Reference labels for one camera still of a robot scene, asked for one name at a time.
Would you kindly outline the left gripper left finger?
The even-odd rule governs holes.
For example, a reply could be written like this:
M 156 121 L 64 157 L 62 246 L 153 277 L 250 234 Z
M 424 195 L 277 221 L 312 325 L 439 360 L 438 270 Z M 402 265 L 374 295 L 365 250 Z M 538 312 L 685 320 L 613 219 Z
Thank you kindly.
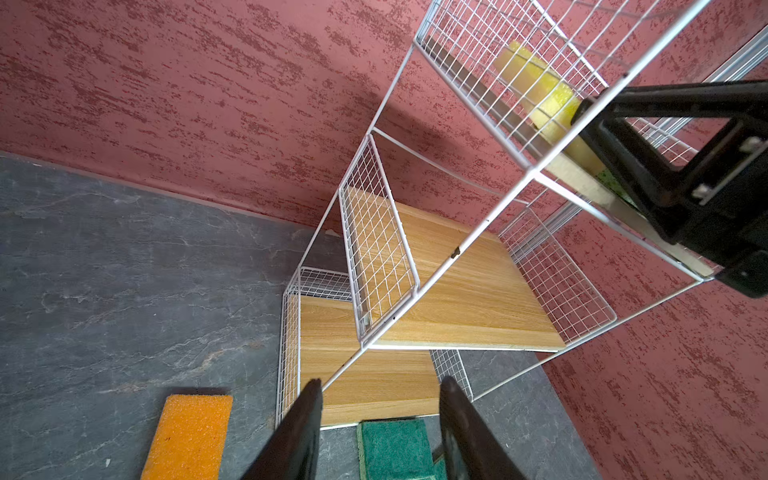
M 241 478 L 314 479 L 322 409 L 322 382 L 312 379 Z

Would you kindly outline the white wire shelf rack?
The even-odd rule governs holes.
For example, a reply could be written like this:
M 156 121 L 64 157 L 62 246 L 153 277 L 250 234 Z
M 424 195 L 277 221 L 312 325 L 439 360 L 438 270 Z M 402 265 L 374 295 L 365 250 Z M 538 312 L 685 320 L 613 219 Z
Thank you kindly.
M 583 99 L 607 88 L 617 75 L 604 59 L 607 48 L 621 54 L 636 51 L 646 45 L 660 27 L 669 23 L 677 9 L 675 1 L 437 1 L 430 6 L 409 51 L 430 63 L 416 49 L 416 45 L 427 38 L 436 40 L 499 100 L 535 128 L 519 104 L 518 96 L 493 67 L 496 57 L 512 41 L 521 43 L 544 60 Z M 431 281 L 431 277 L 425 286 L 416 287 L 407 301 L 397 302 L 384 314 L 379 326 L 367 334 L 361 332 L 358 295 L 351 272 L 352 255 L 348 250 L 341 197 L 350 187 L 362 189 L 456 221 L 471 231 L 481 212 L 497 203 L 501 194 L 484 184 L 474 183 L 442 163 L 435 164 L 435 169 L 442 173 L 442 180 L 432 193 L 415 192 L 401 180 L 389 182 L 385 154 L 378 147 L 378 141 L 386 138 L 387 133 L 377 127 L 366 133 L 325 215 L 342 231 L 346 261 L 344 270 L 301 264 L 284 292 L 277 384 L 278 418 L 287 414 L 299 394 L 299 391 L 293 392 L 288 375 L 293 363 L 298 360 L 298 300 L 301 296 L 341 300 L 353 305 L 360 347 L 330 377 L 333 382 L 369 349 L 425 350 L 430 353 L 439 376 L 451 373 L 459 380 L 466 377 L 460 354 L 472 349 L 376 349 L 373 346 L 436 283 Z M 589 169 L 595 178 L 602 171 L 580 141 L 574 141 L 562 153 L 582 168 Z M 559 240 L 559 230 L 578 213 L 582 203 L 581 197 L 570 189 L 558 192 L 558 182 L 554 175 L 544 170 L 544 181 L 530 182 L 483 232 L 495 235 L 505 246 L 565 343 L 564 348 L 557 352 L 534 351 L 544 359 L 586 343 L 618 324 L 612 305 Z M 638 239 L 627 233 L 621 234 L 652 257 L 664 260 L 652 248 L 640 244 Z M 664 260 L 679 271 L 681 292 L 713 280 L 720 271 L 711 261 L 692 253 L 712 267 L 715 274 L 712 278 L 703 279 Z

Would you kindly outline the yellow sponge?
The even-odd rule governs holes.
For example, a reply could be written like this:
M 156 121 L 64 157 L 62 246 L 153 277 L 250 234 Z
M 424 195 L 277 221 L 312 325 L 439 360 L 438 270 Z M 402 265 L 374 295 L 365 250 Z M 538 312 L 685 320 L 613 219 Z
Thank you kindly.
M 499 53 L 493 67 L 518 96 L 539 136 L 552 146 L 560 141 L 581 104 L 568 82 L 517 41 Z

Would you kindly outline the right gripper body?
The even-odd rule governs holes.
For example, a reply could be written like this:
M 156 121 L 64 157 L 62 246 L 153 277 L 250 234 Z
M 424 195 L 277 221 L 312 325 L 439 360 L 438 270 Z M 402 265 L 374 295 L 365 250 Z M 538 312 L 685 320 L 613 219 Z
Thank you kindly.
M 726 123 L 676 167 L 629 123 L 645 117 Z M 580 136 L 663 240 L 720 265 L 730 288 L 766 296 L 766 81 L 627 87 Z

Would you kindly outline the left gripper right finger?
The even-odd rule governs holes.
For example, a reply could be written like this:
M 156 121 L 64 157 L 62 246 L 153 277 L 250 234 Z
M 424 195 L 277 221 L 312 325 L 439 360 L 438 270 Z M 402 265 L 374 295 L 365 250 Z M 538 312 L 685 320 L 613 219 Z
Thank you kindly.
M 440 382 L 439 419 L 448 479 L 525 479 L 451 376 Z

